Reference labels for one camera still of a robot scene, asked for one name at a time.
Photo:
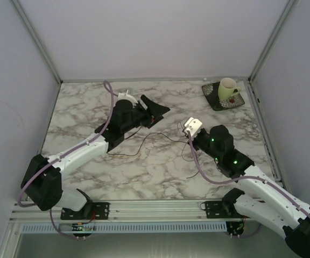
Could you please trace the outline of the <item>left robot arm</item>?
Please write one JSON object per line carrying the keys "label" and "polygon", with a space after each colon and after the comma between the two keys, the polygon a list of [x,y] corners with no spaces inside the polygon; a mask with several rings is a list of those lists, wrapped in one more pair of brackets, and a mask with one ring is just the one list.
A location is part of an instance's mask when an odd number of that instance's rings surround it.
{"label": "left robot arm", "polygon": [[92,206],[91,198],[80,189],[64,190],[63,179],[91,159],[113,150],[130,130],[151,128],[170,111],[145,95],[137,101],[128,94],[119,94],[112,105],[107,121],[88,138],[61,153],[49,157],[38,154],[31,159],[20,186],[21,193],[30,197],[40,210],[56,206],[87,214]]}

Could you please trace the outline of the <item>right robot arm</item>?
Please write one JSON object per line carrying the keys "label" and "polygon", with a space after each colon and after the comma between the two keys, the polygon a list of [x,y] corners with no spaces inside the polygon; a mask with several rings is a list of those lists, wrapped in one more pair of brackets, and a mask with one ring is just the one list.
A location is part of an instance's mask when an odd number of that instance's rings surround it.
{"label": "right robot arm", "polygon": [[[201,124],[188,125],[188,138],[194,162],[201,176],[213,185],[235,183],[222,198],[228,213],[252,218],[280,235],[299,257],[310,257],[310,205],[293,196],[266,176],[248,156],[234,146],[228,129],[215,126],[207,132]],[[225,181],[209,178],[199,165],[196,152],[213,158]]]}

